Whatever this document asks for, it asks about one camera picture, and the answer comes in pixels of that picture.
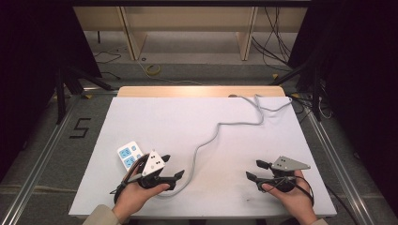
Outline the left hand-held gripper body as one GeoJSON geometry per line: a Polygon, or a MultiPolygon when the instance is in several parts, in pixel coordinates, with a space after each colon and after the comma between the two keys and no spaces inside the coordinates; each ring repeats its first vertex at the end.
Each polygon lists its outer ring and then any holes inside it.
{"type": "Polygon", "coordinates": [[[173,190],[176,186],[176,180],[172,177],[161,177],[160,173],[165,167],[161,156],[156,151],[151,151],[137,159],[129,170],[126,177],[126,183],[137,182],[142,188],[154,188],[159,184],[168,184],[168,190],[173,190]]]}

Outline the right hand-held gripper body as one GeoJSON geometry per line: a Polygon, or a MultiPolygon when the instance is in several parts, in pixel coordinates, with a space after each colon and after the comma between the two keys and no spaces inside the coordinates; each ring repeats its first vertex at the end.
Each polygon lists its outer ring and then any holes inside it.
{"type": "Polygon", "coordinates": [[[260,178],[262,182],[257,185],[258,189],[264,191],[263,184],[269,184],[281,192],[289,192],[296,186],[295,171],[309,170],[310,165],[299,162],[289,157],[280,156],[272,163],[269,170],[273,173],[272,179],[260,178]]]}

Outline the white power strip blue switches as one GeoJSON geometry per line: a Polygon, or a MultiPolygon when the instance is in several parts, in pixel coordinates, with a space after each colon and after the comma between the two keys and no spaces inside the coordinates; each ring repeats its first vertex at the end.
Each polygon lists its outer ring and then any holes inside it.
{"type": "Polygon", "coordinates": [[[129,142],[117,149],[117,155],[124,168],[128,171],[133,163],[142,157],[144,153],[136,142],[129,142]]]}

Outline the person's right hand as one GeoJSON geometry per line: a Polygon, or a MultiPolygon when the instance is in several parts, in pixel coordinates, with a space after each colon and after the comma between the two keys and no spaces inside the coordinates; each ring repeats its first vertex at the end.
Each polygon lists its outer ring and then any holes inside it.
{"type": "Polygon", "coordinates": [[[269,184],[263,184],[262,188],[280,200],[284,208],[298,223],[303,218],[316,217],[311,199],[299,188],[295,187],[289,192],[281,192],[269,184]]]}

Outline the person's left hand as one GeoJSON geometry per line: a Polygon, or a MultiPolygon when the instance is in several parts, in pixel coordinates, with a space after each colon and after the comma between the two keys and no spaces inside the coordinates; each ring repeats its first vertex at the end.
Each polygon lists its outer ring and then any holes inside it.
{"type": "Polygon", "coordinates": [[[120,223],[125,222],[131,215],[138,212],[152,197],[167,190],[168,184],[160,184],[153,188],[145,189],[138,184],[128,184],[120,193],[112,212],[120,223]]]}

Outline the white table mat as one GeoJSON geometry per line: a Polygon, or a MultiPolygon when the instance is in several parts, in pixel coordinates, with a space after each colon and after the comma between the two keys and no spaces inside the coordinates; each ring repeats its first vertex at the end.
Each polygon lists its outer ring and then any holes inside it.
{"type": "Polygon", "coordinates": [[[149,200],[139,218],[269,218],[285,215],[246,172],[270,177],[256,160],[286,156],[311,166],[304,176],[320,217],[336,210],[288,97],[116,97],[112,100],[70,214],[82,218],[111,196],[126,173],[117,149],[136,142],[170,155],[163,175],[184,170],[173,191],[149,200]]]}

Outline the wooden table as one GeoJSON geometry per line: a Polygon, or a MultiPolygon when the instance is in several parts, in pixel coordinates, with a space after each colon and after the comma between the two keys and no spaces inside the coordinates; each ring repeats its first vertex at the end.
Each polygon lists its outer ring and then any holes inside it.
{"type": "Polygon", "coordinates": [[[217,86],[122,86],[118,98],[224,98],[231,95],[252,97],[284,97],[280,86],[217,85],[217,86]]]}

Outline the black metal stand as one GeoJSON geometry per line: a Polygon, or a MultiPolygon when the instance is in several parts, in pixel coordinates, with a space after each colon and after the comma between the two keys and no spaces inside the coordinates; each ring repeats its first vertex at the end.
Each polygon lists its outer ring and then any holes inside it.
{"type": "Polygon", "coordinates": [[[295,76],[299,75],[299,81],[297,83],[296,88],[308,89],[312,90],[312,104],[311,110],[317,121],[321,120],[321,110],[320,110],[320,66],[313,59],[306,60],[302,65],[294,68],[289,71],[287,74],[283,75],[281,78],[278,78],[270,83],[270,85],[280,85],[285,83],[295,76]]]}
{"type": "Polygon", "coordinates": [[[110,84],[100,81],[77,67],[60,68],[55,74],[55,90],[58,109],[57,125],[63,121],[67,111],[64,86],[66,86],[73,95],[80,95],[84,91],[83,86],[79,82],[80,79],[87,80],[104,90],[112,90],[112,86],[110,84]]]}

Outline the light wooden bench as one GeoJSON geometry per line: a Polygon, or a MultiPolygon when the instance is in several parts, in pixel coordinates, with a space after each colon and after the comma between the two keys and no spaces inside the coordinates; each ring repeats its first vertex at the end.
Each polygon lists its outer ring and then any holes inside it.
{"type": "Polygon", "coordinates": [[[85,31],[122,31],[130,58],[139,58],[146,34],[153,31],[233,32],[240,58],[249,58],[254,32],[269,32],[266,18],[276,19],[281,32],[296,33],[305,7],[76,7],[85,31]]]}

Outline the black curtain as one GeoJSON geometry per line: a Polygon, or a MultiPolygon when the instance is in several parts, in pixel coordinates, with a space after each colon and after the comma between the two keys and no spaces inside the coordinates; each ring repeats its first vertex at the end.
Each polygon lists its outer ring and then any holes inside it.
{"type": "Polygon", "coordinates": [[[63,0],[0,0],[0,182],[53,95],[56,73],[100,70],[63,0]]]}
{"type": "Polygon", "coordinates": [[[329,41],[321,76],[332,110],[398,216],[398,0],[310,0],[289,65],[329,41]]]}

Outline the aluminium floor rail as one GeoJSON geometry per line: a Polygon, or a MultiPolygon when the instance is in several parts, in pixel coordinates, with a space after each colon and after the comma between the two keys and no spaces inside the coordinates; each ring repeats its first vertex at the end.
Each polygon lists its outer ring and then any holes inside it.
{"type": "Polygon", "coordinates": [[[26,177],[20,185],[0,185],[0,194],[13,194],[14,199],[9,205],[4,216],[0,219],[1,225],[16,225],[30,197],[37,188],[39,178],[42,176],[61,136],[69,122],[75,106],[80,101],[80,96],[69,99],[64,118],[51,129],[51,135],[45,145],[40,149],[37,159],[32,160],[32,167],[25,173],[26,177]]]}
{"type": "Polygon", "coordinates": [[[348,170],[344,166],[342,160],[339,158],[338,153],[333,146],[329,135],[327,134],[323,125],[314,116],[314,111],[308,107],[303,106],[303,110],[311,122],[314,131],[321,142],[325,154],[331,164],[331,168],[334,170],[336,177],[344,191],[344,194],[352,208],[351,215],[356,221],[357,225],[375,225],[375,220],[370,214],[370,211],[365,203],[365,201],[360,196],[353,180],[349,177],[348,170]]]}

